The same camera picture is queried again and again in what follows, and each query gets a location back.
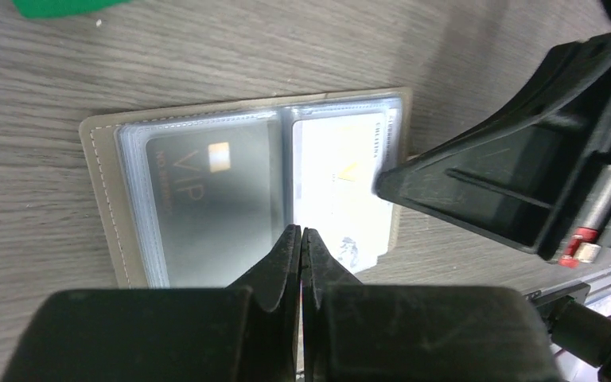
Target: dark gray card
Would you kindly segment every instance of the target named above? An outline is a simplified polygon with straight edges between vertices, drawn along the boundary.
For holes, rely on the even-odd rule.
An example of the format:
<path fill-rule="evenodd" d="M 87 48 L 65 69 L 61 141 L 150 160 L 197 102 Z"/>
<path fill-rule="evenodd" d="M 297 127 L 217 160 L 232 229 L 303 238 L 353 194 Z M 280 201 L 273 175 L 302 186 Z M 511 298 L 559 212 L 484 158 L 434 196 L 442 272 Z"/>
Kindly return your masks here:
<path fill-rule="evenodd" d="M 172 287 L 219 287 L 259 261 L 282 231 L 279 125 L 266 121 L 146 144 Z"/>

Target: beige leather cover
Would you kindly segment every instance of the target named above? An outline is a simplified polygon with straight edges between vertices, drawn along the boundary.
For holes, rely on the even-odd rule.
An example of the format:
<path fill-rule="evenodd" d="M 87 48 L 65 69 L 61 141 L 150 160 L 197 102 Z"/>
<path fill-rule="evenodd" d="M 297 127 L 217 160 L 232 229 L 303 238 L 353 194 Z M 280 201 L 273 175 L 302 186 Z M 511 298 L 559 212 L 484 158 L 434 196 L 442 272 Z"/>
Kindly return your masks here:
<path fill-rule="evenodd" d="M 287 106 L 295 103 L 311 103 L 325 100 L 355 100 L 369 96 L 400 96 L 402 98 L 402 131 L 399 140 L 400 158 L 407 156 L 408 131 L 411 117 L 412 92 L 409 88 L 388 88 L 359 92 L 337 92 L 316 95 L 296 95 L 280 98 L 250 99 L 205 105 L 167 107 L 147 111 L 131 111 L 112 115 L 97 115 L 80 124 L 80 141 L 95 190 L 99 215 L 107 236 L 111 262 L 120 287 L 148 287 L 142 256 L 132 220 L 119 152 L 115 142 L 115 130 L 127 123 L 148 122 L 163 119 L 184 118 L 194 115 L 245 111 L 255 108 Z M 399 209 L 395 206 L 392 217 L 389 247 L 396 245 L 399 231 Z"/>

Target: card holder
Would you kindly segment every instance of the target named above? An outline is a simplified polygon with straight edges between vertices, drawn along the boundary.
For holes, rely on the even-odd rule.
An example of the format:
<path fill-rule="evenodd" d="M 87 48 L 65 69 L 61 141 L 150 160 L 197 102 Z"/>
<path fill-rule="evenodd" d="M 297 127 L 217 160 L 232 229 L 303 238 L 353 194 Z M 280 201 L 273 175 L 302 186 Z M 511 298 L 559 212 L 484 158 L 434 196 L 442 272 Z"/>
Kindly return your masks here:
<path fill-rule="evenodd" d="M 382 115 L 390 129 L 379 166 L 394 166 L 407 155 L 410 109 L 411 90 L 392 88 L 86 119 L 80 137 L 119 285 L 228 285 L 298 218 L 294 125 Z M 390 210 L 388 250 L 399 206 Z"/>

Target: white card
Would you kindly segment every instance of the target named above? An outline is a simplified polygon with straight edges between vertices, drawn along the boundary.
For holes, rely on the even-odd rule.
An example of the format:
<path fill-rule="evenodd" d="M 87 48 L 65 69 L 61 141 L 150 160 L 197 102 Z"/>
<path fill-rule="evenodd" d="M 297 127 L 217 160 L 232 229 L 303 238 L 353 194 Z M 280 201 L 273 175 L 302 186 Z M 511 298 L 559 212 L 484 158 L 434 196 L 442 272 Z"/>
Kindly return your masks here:
<path fill-rule="evenodd" d="M 388 120 L 374 113 L 294 124 L 294 223 L 317 229 L 351 272 L 373 267 L 388 249 L 392 203 L 373 193 Z"/>

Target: wood grain surface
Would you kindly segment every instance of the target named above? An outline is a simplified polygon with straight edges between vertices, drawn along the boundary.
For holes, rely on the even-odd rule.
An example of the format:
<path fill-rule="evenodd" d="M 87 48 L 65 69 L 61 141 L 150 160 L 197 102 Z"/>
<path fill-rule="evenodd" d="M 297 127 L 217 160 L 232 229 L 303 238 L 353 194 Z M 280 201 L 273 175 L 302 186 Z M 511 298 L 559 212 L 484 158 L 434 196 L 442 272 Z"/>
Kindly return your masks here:
<path fill-rule="evenodd" d="M 153 0 L 44 21 L 0 0 L 0 374 L 43 298 L 115 285 L 84 118 L 411 86 L 421 152 L 501 107 L 551 46 L 610 29 L 596 0 Z M 417 212 L 402 225 L 363 280 L 532 289 L 574 276 Z"/>

